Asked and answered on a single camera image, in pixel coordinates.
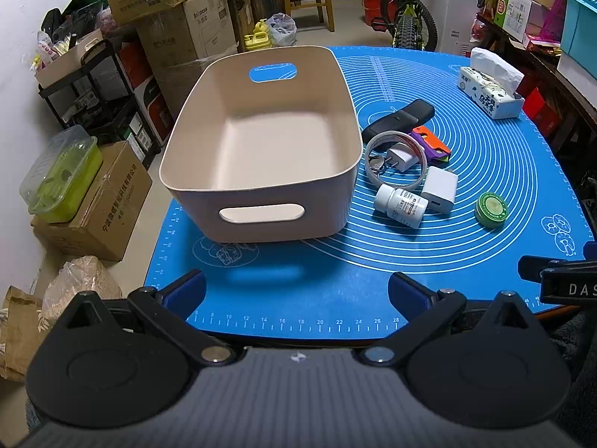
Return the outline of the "bicycle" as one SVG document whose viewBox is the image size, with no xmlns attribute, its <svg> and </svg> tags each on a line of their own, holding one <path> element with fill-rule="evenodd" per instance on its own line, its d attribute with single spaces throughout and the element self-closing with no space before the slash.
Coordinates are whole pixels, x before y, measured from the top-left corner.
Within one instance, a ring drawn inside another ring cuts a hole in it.
<svg viewBox="0 0 597 448">
<path fill-rule="evenodd" d="M 438 42 L 435 21 L 421 0 L 381 0 L 381 15 L 371 20 L 375 31 L 387 31 L 392 47 L 433 52 Z"/>
</svg>

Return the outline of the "green plastic container with lid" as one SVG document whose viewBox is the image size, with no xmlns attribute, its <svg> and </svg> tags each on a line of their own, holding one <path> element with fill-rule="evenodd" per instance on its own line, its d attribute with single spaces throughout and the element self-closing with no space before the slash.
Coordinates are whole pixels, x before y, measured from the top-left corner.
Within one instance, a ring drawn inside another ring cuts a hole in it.
<svg viewBox="0 0 597 448">
<path fill-rule="evenodd" d="M 81 125 L 56 134 L 20 184 L 28 213 L 48 224 L 72 221 L 102 163 L 97 138 Z"/>
</svg>

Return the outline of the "cardboard box on floor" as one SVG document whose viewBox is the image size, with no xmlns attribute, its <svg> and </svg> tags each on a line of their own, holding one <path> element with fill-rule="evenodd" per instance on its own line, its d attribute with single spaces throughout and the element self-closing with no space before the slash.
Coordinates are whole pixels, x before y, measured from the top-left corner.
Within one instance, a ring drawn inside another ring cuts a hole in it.
<svg viewBox="0 0 597 448">
<path fill-rule="evenodd" d="M 31 220 L 36 236 L 63 253 L 118 262 L 152 187 L 152 178 L 126 141 L 100 148 L 103 164 L 72 221 Z"/>
</svg>

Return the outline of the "teal plastic crate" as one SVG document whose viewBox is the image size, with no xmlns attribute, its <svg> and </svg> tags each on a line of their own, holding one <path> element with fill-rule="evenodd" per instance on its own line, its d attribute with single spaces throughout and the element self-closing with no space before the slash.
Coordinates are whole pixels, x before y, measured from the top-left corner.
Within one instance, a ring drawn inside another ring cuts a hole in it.
<svg viewBox="0 0 597 448">
<path fill-rule="evenodd" d="M 562 51 L 593 77 L 597 71 L 596 0 L 567 0 Z"/>
</svg>

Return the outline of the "green white carton box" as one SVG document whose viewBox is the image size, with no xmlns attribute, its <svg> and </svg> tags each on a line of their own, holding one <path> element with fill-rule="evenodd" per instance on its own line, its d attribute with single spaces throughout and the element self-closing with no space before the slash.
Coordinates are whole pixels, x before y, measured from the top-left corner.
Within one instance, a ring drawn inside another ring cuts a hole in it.
<svg viewBox="0 0 597 448">
<path fill-rule="evenodd" d="M 498 0 L 494 23 L 516 41 L 539 35 L 550 10 L 534 0 Z"/>
</svg>

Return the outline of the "black remote control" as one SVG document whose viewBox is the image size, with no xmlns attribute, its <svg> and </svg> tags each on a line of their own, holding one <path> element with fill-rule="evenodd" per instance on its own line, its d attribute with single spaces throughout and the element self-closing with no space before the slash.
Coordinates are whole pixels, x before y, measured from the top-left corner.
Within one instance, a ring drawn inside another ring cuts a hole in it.
<svg viewBox="0 0 597 448">
<path fill-rule="evenodd" d="M 409 134 L 414 127 L 426 124 L 434 115 L 435 108 L 432 104 L 423 99 L 416 99 L 407 106 L 374 120 L 361 132 L 362 141 L 367 144 L 377 134 L 385 131 Z"/>
</svg>

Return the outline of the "stacked large cardboard boxes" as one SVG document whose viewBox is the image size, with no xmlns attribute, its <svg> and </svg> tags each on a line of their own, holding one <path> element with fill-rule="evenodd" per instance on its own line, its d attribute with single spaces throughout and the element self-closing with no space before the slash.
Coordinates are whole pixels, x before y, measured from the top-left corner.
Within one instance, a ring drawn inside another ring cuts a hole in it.
<svg viewBox="0 0 597 448">
<path fill-rule="evenodd" d="M 174 117 L 204 69 L 236 53 L 228 0 L 107 0 L 115 21 L 130 24 Z"/>
</svg>

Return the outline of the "large white charger block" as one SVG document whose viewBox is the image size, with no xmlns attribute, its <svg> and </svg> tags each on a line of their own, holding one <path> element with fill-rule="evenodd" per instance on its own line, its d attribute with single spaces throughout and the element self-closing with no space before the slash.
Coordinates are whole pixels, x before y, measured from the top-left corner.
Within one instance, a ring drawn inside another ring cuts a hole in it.
<svg viewBox="0 0 597 448">
<path fill-rule="evenodd" d="M 450 214 L 455 203 L 457 183 L 456 174 L 438 167 L 429 167 L 421 191 L 421 196 L 428 201 L 429 211 Z"/>
</svg>

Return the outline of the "black metal shelf rack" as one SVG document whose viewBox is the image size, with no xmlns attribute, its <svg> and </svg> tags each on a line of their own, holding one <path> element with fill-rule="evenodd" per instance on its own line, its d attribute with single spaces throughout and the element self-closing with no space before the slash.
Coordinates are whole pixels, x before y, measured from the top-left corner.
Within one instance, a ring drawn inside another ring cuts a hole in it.
<svg viewBox="0 0 597 448">
<path fill-rule="evenodd" d="M 110 41 L 92 44 L 78 69 L 37 89 L 64 130 L 79 125 L 100 146 L 127 141 L 146 167 L 158 155 L 147 114 Z"/>
</svg>

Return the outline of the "white plastic bag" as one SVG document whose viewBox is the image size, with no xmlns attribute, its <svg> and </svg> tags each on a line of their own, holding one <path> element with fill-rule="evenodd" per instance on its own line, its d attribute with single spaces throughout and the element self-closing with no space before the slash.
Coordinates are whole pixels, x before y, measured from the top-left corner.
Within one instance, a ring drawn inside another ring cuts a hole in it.
<svg viewBox="0 0 597 448">
<path fill-rule="evenodd" d="M 285 13 L 275 13 L 266 20 L 273 47 L 291 47 L 297 42 L 297 23 Z"/>
</svg>

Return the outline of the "purple orange folding toy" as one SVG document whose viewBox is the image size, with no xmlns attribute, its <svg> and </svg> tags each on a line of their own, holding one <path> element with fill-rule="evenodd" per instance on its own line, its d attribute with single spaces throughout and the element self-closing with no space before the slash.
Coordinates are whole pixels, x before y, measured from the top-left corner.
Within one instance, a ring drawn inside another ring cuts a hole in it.
<svg viewBox="0 0 597 448">
<path fill-rule="evenodd" d="M 424 149 L 426 158 L 432 163 L 448 163 L 451 155 L 450 148 L 445 146 L 439 138 L 428 130 L 425 125 L 414 127 L 410 136 Z"/>
</svg>

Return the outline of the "green round tin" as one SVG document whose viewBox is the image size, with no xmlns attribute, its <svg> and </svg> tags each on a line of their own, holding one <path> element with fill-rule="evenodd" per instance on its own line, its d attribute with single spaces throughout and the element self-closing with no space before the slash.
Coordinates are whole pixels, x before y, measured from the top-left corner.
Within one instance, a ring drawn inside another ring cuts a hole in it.
<svg viewBox="0 0 597 448">
<path fill-rule="evenodd" d="M 485 228 L 501 228 L 508 217 L 506 201 L 493 192 L 484 192 L 476 200 L 476 219 Z"/>
</svg>

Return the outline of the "tissue pack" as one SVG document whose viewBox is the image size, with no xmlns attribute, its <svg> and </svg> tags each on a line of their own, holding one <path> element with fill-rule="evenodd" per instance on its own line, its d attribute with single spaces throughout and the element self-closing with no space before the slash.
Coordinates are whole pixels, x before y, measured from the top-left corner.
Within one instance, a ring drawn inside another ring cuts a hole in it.
<svg viewBox="0 0 597 448">
<path fill-rule="evenodd" d="M 456 86 L 493 120 L 517 118 L 524 104 L 518 87 L 524 74 L 497 54 L 475 47 Z"/>
</svg>

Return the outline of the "white medicine bottle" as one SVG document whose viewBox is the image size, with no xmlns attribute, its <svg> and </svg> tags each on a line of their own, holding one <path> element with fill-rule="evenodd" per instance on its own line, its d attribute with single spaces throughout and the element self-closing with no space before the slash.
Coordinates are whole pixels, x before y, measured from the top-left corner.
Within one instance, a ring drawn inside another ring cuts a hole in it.
<svg viewBox="0 0 597 448">
<path fill-rule="evenodd" d="M 427 206 L 427 199 L 387 184 L 381 184 L 374 197 L 377 211 L 409 228 L 419 228 Z"/>
</svg>

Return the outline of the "blue silicone baking mat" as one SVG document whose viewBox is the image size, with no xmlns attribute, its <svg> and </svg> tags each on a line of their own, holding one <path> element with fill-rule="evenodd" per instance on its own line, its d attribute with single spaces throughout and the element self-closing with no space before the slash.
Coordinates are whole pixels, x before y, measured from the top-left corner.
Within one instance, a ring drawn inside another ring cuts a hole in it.
<svg viewBox="0 0 597 448">
<path fill-rule="evenodd" d="M 334 53 L 361 125 L 415 99 L 433 105 L 427 127 L 451 151 L 446 169 L 457 178 L 450 213 L 427 212 L 418 228 L 405 227 L 374 209 L 374 188 L 359 174 L 338 234 L 221 245 L 172 203 L 146 283 L 163 288 L 198 269 L 206 297 L 189 314 L 190 325 L 306 342 L 373 339 L 401 328 L 405 319 L 388 298 L 395 272 L 480 301 L 511 289 L 540 318 L 563 314 L 541 301 L 537 283 L 521 279 L 518 261 L 525 255 L 579 260 L 593 234 L 535 125 L 525 115 L 492 120 L 473 103 L 457 85 L 465 58 L 390 47 Z"/>
</svg>

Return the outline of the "yellow oil jug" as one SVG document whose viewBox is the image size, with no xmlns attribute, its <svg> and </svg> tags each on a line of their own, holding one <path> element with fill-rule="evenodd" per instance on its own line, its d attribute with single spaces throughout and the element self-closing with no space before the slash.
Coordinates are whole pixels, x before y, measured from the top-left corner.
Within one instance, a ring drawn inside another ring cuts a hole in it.
<svg viewBox="0 0 597 448">
<path fill-rule="evenodd" d="M 270 37 L 270 27 L 265 19 L 260 19 L 255 24 L 252 34 L 244 35 L 244 45 L 247 52 L 273 47 Z"/>
</svg>

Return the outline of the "plastic bag of grain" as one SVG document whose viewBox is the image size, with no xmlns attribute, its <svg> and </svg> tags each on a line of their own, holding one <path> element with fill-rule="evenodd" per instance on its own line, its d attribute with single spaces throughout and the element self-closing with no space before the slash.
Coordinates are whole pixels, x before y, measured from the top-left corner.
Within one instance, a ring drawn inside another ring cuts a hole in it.
<svg viewBox="0 0 597 448">
<path fill-rule="evenodd" d="M 66 262 L 44 293 L 37 311 L 37 329 L 47 332 L 73 297 L 82 291 L 95 291 L 102 299 L 122 298 L 122 290 L 95 256 Z"/>
</svg>

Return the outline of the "beige plastic storage bin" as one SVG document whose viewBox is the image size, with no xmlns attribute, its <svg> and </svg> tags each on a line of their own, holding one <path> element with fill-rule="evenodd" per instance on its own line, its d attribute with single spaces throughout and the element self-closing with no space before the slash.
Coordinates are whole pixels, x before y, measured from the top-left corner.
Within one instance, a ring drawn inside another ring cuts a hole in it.
<svg viewBox="0 0 597 448">
<path fill-rule="evenodd" d="M 177 117 L 162 184 L 217 243 L 332 236 L 348 220 L 362 138 L 328 47 L 275 47 L 210 64 Z"/>
</svg>

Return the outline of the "small white charger plug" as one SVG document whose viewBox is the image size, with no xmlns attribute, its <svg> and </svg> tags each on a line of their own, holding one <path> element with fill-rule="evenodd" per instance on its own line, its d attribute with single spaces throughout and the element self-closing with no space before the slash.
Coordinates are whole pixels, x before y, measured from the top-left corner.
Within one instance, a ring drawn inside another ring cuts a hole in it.
<svg viewBox="0 0 597 448">
<path fill-rule="evenodd" d="M 416 153 L 406 144 L 394 144 L 385 152 L 385 161 L 400 173 L 405 173 L 419 163 Z"/>
</svg>

